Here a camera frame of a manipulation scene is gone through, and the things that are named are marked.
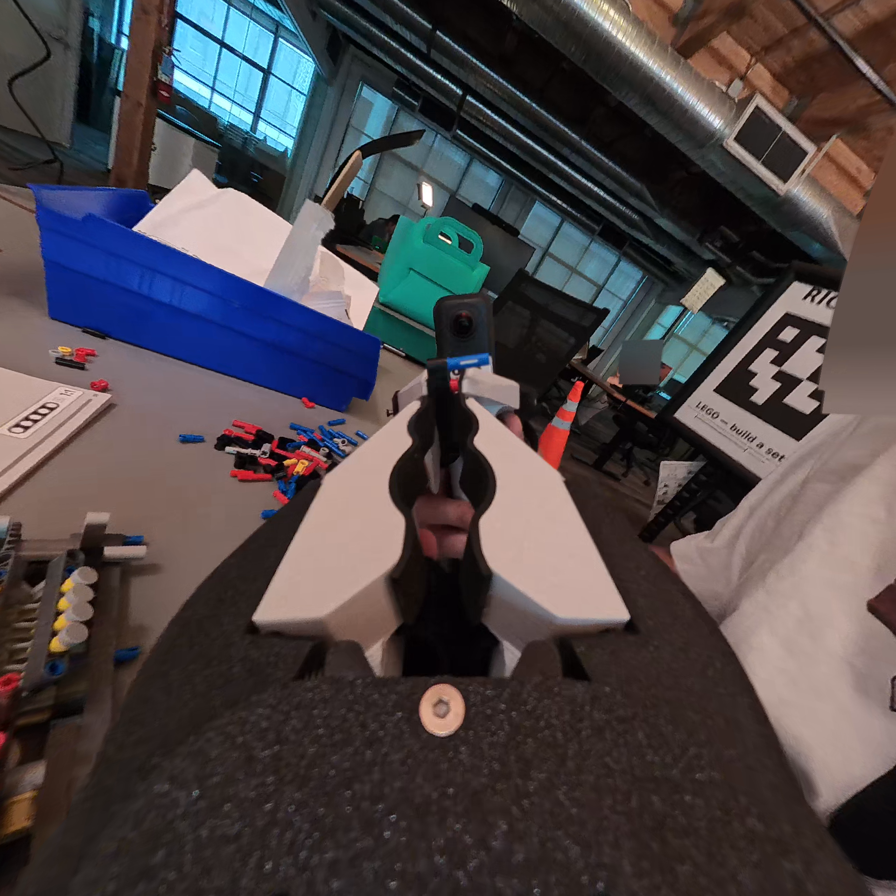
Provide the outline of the grid pane window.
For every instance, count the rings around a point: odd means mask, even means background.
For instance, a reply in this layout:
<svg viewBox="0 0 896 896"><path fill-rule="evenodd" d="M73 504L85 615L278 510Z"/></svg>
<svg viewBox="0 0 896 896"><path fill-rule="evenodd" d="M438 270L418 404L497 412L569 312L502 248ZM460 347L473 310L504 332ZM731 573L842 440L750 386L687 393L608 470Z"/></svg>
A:
<svg viewBox="0 0 896 896"><path fill-rule="evenodd" d="M282 2L178 1L174 84L275 153L295 148L317 65Z"/></svg>

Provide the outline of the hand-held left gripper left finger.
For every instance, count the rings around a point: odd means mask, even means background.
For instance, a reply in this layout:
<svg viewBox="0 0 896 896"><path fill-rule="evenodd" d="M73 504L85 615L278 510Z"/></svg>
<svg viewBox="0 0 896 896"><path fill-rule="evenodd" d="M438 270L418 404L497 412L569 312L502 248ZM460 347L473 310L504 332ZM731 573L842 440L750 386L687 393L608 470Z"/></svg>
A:
<svg viewBox="0 0 896 896"><path fill-rule="evenodd" d="M252 615L259 633L399 661L396 632L426 583L412 511L430 487L432 442L427 401L414 399L326 475Z"/></svg>

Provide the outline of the white ceiling vent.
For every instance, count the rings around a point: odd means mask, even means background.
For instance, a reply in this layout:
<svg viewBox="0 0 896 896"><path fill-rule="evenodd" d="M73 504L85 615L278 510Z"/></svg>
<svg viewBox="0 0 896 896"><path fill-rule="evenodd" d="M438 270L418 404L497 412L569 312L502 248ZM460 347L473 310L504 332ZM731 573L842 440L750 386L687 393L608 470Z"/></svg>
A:
<svg viewBox="0 0 896 896"><path fill-rule="evenodd" d="M815 143L760 94L746 102L723 146L779 196L800 182L818 152Z"/></svg>

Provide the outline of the printed paper sheet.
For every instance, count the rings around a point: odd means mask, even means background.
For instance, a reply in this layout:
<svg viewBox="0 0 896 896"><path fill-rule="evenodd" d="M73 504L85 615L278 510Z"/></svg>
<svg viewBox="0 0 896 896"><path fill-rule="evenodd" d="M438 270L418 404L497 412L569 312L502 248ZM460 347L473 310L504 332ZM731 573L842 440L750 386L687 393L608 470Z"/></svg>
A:
<svg viewBox="0 0 896 896"><path fill-rule="evenodd" d="M648 521L653 521L666 508L668 503L703 468L705 463L704 459L696 461L663 460L660 462L656 491Z"/></svg>

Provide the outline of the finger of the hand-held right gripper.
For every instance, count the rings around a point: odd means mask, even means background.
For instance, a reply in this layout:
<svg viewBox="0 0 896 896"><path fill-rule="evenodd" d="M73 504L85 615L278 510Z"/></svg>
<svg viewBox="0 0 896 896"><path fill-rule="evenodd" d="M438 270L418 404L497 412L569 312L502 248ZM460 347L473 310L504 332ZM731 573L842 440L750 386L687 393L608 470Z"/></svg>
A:
<svg viewBox="0 0 896 896"><path fill-rule="evenodd" d="M406 386L397 390L392 397L391 408L388 410L390 417L395 417L414 401L419 401L427 396L428 372L423 371Z"/></svg>
<svg viewBox="0 0 896 896"><path fill-rule="evenodd" d="M497 418L521 407L520 386L490 369L462 371L462 398L469 412L478 408Z"/></svg>

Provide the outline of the black lego beam blue pins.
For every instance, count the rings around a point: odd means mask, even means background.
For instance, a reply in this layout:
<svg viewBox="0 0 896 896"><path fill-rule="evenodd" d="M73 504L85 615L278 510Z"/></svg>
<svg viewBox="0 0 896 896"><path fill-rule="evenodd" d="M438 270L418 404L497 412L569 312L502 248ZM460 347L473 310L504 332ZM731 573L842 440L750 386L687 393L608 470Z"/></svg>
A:
<svg viewBox="0 0 896 896"><path fill-rule="evenodd" d="M427 362L427 397L433 406L440 448L449 456L456 457L460 453L462 414L465 412L459 397L461 391L450 393L449 376L459 376L462 382L462 371L475 368L492 370L492 355L486 352L438 357Z"/></svg>

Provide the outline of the black mesh office chair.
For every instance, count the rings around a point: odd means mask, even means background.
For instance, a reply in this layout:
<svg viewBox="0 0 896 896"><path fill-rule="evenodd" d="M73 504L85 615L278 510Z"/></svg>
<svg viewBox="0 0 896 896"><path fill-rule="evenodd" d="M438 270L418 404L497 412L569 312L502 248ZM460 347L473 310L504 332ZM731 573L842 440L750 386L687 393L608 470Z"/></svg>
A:
<svg viewBox="0 0 896 896"><path fill-rule="evenodd" d="M491 302L493 367L521 389L528 423L567 364L609 314L518 270Z"/></svg>

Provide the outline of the lego instruction booklet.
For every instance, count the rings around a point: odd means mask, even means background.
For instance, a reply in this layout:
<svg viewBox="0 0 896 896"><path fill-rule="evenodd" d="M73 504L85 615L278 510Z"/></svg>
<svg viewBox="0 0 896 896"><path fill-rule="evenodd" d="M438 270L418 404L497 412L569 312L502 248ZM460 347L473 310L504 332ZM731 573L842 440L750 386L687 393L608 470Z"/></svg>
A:
<svg viewBox="0 0 896 896"><path fill-rule="evenodd" d="M110 395L1 370L1 495L70 442Z"/></svg>

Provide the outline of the person's right hand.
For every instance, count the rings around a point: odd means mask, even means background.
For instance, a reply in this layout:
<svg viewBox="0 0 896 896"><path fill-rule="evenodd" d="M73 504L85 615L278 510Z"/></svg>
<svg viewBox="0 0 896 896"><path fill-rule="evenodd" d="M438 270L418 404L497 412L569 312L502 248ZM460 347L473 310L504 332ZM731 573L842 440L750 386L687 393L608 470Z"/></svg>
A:
<svg viewBox="0 0 896 896"><path fill-rule="evenodd" d="M415 502L412 515L425 558L435 562L462 559L474 516L469 501L427 492Z"/></svg>

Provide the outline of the grey lego chassis assembly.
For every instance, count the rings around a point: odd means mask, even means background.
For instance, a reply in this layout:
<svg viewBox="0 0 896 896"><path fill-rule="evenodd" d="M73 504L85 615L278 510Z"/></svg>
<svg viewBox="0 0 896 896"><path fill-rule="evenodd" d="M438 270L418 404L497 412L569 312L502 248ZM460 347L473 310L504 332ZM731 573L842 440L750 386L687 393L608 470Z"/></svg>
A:
<svg viewBox="0 0 896 896"><path fill-rule="evenodd" d="M27 539L1 521L2 847L44 841L91 773L115 715L127 567L143 535L90 512L79 532Z"/></svg>

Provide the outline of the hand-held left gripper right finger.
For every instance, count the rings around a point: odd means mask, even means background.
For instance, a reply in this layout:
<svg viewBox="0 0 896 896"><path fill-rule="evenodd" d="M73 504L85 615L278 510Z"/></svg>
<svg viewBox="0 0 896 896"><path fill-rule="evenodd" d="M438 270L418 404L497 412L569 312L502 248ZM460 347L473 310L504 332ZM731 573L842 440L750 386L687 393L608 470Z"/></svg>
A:
<svg viewBox="0 0 896 896"><path fill-rule="evenodd" d="M497 640L489 676L509 678L531 644L622 630L631 614L561 474L479 399L463 403L455 491L474 515L462 598Z"/></svg>

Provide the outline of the blue plastic bin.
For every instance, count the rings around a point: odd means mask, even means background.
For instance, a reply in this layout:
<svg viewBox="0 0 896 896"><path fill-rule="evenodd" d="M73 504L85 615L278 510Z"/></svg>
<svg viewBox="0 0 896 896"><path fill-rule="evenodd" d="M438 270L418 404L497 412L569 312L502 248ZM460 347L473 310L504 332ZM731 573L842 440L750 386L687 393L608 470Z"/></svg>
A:
<svg viewBox="0 0 896 896"><path fill-rule="evenodd" d="M29 189L51 319L337 411L370 399L375 336L135 231L146 192Z"/></svg>

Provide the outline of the wall calendar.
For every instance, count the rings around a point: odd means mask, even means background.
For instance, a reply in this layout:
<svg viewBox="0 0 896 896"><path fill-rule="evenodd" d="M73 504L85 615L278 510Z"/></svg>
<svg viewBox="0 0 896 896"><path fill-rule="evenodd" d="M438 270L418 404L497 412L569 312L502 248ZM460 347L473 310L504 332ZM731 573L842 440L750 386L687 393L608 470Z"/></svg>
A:
<svg viewBox="0 0 896 896"><path fill-rule="evenodd" d="M727 280L721 273L713 267L708 267L700 278L689 287L687 293L679 300L679 303L689 313L697 314L711 297L726 284Z"/></svg>

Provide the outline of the orange traffic cone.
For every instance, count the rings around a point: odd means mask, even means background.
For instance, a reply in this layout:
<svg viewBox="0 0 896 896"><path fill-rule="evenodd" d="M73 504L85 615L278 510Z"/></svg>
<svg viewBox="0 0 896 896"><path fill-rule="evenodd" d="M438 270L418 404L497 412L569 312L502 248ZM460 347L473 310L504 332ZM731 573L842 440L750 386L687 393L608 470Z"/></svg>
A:
<svg viewBox="0 0 896 896"><path fill-rule="evenodd" d="M559 470L583 392L583 381L574 382L564 403L539 437L537 453L554 470Z"/></svg>

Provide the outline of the black and white marker sign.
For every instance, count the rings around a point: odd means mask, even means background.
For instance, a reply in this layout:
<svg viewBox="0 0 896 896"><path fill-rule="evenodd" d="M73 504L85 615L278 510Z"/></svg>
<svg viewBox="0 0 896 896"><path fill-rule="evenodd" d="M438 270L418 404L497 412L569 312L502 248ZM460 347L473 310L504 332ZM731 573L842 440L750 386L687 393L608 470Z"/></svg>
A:
<svg viewBox="0 0 896 896"><path fill-rule="evenodd" d="M714 463L766 478L825 419L819 380L840 280L793 264L658 417Z"/></svg>

